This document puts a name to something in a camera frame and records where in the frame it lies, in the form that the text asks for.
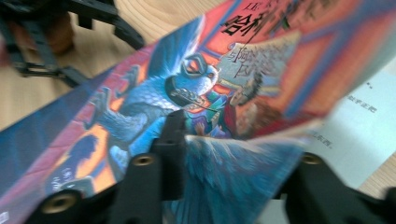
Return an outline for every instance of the light wood grain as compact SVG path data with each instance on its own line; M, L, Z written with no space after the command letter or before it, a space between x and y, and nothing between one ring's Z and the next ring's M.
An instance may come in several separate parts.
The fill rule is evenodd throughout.
M116 3L121 16L150 44L223 1L118 0ZM93 31L76 25L73 27L76 33L75 47L58 56L58 62L60 65L71 64L89 77L99 74L134 52L112 34L110 25L96 22ZM26 53L28 59L37 60L33 52ZM23 78L10 67L0 67L0 76L0 130L70 91L59 80L44 77ZM361 190L380 197L385 187L396 186L395 168L396 156L393 156Z

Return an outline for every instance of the black plastic part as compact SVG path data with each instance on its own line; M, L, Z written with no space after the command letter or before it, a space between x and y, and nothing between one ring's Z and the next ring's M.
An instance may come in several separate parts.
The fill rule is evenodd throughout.
M162 223L162 163L153 153L130 160L111 209L109 224Z
M2 34L5 43L6 49L9 55L9 59L12 62L12 66L15 67L19 72L26 72L27 66L24 64L25 60L21 53L20 48L18 47L17 42L15 41L14 35L9 30L6 22L0 16L0 33Z
M305 154L286 186L290 224L379 224L384 220L346 187L318 156Z
M134 49L145 45L143 37L119 15L113 0L40 0L0 1L0 33L5 39L7 52L12 66L23 77L54 77L60 78L68 86L74 88L87 78L78 70L68 66L58 66L48 41L43 33L54 18L67 11L78 14L80 26L91 29L92 20L103 21L115 26L115 35ZM35 41L36 49L43 63L28 63L15 41L15 37L7 26L7 21L22 24L30 37Z
M82 201L82 195L78 190L65 189L59 191L44 200L25 223L82 223L79 218L83 205Z
M121 17L115 19L113 24L116 37L125 41L134 49L141 49L145 46L143 37Z
M52 49L48 45L47 38L45 37L41 28L35 21L23 21L23 27L29 33L29 36L35 41L37 51L44 62L49 72L56 73L58 71L58 64L52 54Z
M388 223L396 223L396 188L388 189L384 201L384 211Z
M114 2L103 2L94 0L71 0L68 9L78 15L84 15L83 18L78 18L82 27L92 28L91 20L112 24L115 26L114 35L116 37L125 41L134 49L143 48L145 46L143 37L118 15L118 11L114 7Z
M120 188L120 183L111 186L108 189L84 199L81 208L83 213L79 214L79 220L83 220L83 224L105 224L112 208L112 204L116 198L116 194Z
M61 68L60 78L69 87L75 88L76 86L88 81L89 79L81 74L77 69L71 66Z
M150 152L163 161L163 201L180 199L184 190L184 160L186 155L184 111L168 115L161 137L154 139Z

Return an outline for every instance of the book cover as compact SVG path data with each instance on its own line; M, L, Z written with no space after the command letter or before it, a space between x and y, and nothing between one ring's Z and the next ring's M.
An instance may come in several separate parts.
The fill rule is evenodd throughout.
M0 223L47 195L122 180L184 110L186 193L170 223L252 223L310 125L393 53L392 0L226 1L0 133Z

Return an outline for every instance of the wooden table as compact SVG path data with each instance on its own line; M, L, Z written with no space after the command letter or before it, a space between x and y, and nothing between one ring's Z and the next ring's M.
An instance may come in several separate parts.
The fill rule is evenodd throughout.
M118 0L116 3L121 16L150 44L223 1ZM110 25L97 22L93 31L74 25L74 30L75 47L60 55L58 62L60 65L71 64L90 77L134 52L112 34ZM36 59L33 52L27 53L28 59ZM0 67L0 75L0 130L70 91L59 80L44 77L23 78L11 67ZM380 197L385 186L396 186L395 170L394 155L361 186L361 190Z

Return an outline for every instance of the white page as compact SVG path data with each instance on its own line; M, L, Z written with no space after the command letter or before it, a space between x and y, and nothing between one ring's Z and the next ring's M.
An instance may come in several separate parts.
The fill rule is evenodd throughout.
M285 200L271 200L255 224L288 224L285 202Z
M380 71L344 97L308 152L358 188L396 149L396 75Z

